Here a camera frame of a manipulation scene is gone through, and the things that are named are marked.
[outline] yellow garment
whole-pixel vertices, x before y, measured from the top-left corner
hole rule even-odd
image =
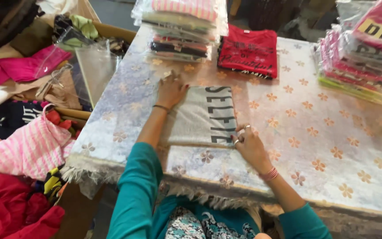
[[[98,37],[98,31],[92,24],[91,19],[84,18],[79,15],[70,15],[70,20],[72,20],[73,26],[81,30],[82,34],[91,40]]]

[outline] person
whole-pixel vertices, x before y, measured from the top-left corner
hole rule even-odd
[[[169,110],[181,101],[189,85],[180,75],[160,80],[158,99],[128,157],[118,182],[119,195],[110,222],[108,239],[270,239],[260,233],[260,216],[249,209],[214,210],[185,196],[170,195],[153,215],[162,165],[155,149]],[[327,227],[296,191],[274,170],[262,141],[251,126],[239,125],[233,137],[236,149],[265,178],[284,214],[279,215],[285,238],[329,239]]]

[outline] stack of packaged clothes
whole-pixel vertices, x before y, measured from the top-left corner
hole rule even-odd
[[[337,0],[339,25],[313,47],[321,85],[382,104],[382,0]]]
[[[205,62],[228,35],[225,0],[137,0],[132,18],[153,31],[148,57]]]

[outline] tablecloth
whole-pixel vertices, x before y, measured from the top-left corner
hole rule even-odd
[[[117,182],[150,114],[153,86],[174,69],[191,85],[230,86],[237,122],[252,125],[279,173],[314,206],[382,220],[382,106],[321,88],[308,42],[279,37],[279,77],[265,80],[218,69],[215,61],[148,59],[150,35],[141,27],[73,146],[65,178]],[[157,151],[165,182],[181,185],[182,194],[217,208],[275,203],[236,150]]]

